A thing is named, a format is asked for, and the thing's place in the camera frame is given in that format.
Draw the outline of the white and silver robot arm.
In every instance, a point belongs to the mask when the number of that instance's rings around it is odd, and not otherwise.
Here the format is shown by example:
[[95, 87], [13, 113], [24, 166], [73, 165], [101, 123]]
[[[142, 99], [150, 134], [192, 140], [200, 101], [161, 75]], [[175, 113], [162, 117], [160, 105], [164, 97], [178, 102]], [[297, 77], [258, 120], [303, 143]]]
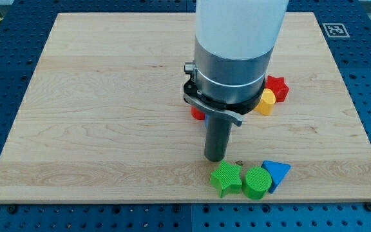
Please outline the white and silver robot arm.
[[196, 85], [211, 100], [258, 95], [289, 0], [198, 0]]

